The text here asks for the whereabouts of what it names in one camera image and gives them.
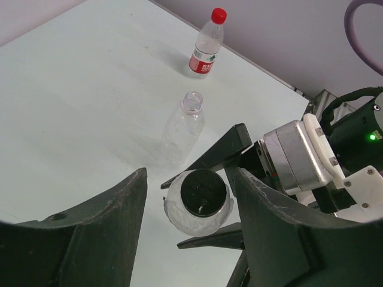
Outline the black bottle cap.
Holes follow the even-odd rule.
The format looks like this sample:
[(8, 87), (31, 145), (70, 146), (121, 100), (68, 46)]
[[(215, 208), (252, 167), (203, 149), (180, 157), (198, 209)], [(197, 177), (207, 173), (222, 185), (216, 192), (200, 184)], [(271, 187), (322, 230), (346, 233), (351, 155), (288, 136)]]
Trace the black bottle cap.
[(208, 169), (191, 171), (182, 181), (181, 201), (188, 212), (199, 218), (215, 215), (225, 204), (226, 184)]

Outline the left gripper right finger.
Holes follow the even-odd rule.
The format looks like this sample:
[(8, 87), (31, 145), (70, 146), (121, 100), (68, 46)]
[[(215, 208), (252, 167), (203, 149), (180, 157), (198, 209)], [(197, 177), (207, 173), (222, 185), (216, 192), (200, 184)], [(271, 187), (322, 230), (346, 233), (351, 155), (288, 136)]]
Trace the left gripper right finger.
[(381, 286), (382, 206), (355, 205), (341, 217), (275, 191), (249, 171), (228, 173), (244, 250), (229, 286)]

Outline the clear bottle red label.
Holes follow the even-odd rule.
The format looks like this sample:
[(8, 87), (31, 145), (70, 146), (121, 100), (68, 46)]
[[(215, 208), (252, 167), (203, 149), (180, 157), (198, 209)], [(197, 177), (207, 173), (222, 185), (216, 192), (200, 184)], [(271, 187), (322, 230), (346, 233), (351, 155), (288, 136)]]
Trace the clear bottle red label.
[(223, 45), (223, 25), (215, 24), (210, 19), (200, 30), (189, 60), (189, 71), (193, 78), (205, 78), (211, 72)]

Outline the red bottle cap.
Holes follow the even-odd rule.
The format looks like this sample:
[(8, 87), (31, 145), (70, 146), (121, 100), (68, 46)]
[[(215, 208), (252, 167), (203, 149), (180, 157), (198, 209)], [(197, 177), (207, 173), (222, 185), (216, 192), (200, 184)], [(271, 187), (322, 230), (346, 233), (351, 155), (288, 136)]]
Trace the red bottle cap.
[(227, 19), (227, 12), (222, 8), (214, 8), (211, 14), (211, 20), (213, 23), (222, 25)]

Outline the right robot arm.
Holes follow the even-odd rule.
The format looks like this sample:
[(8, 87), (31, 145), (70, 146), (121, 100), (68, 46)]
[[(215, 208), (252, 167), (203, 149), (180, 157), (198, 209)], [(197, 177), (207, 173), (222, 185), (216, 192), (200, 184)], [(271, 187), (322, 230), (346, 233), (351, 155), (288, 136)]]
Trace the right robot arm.
[(321, 118), (306, 114), (252, 142), (246, 125), (231, 127), (184, 172), (162, 184), (181, 183), (191, 216), (216, 215), (222, 196), (197, 184), (224, 170), (235, 190), (235, 172), (262, 180), (260, 198), (239, 205), (241, 224), (178, 244), (253, 249), (273, 235), (293, 249), (313, 251), (318, 240), (343, 247), (359, 223), (382, 221), (382, 88), (362, 88), (332, 101)]

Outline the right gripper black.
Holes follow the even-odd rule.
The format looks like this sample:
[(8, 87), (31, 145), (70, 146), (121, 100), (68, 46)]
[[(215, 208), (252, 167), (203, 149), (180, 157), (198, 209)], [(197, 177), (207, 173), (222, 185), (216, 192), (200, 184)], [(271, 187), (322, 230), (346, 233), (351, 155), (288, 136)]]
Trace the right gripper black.
[[(275, 171), (261, 140), (253, 142), (244, 123), (232, 126), (212, 147), (197, 158), (186, 171), (208, 169), (213, 172), (224, 170), (233, 195), (235, 190), (235, 172), (237, 168), (248, 170), (256, 178), (271, 188), (287, 195), (282, 189), (281, 181)], [(356, 204), (355, 200), (344, 188), (336, 188), (333, 182), (324, 187), (305, 191), (290, 196), (315, 210), (333, 214)], [(236, 222), (208, 236), (192, 237), (177, 244), (178, 249), (201, 247), (218, 247), (244, 250), (245, 244), (241, 223)]]

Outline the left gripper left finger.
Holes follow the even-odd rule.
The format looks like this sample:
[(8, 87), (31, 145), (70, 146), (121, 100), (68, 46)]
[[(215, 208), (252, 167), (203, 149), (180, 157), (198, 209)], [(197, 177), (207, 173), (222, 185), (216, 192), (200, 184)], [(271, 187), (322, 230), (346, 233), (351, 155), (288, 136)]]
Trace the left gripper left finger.
[(1, 223), (2, 286), (129, 286), (147, 198), (140, 168), (43, 221)]

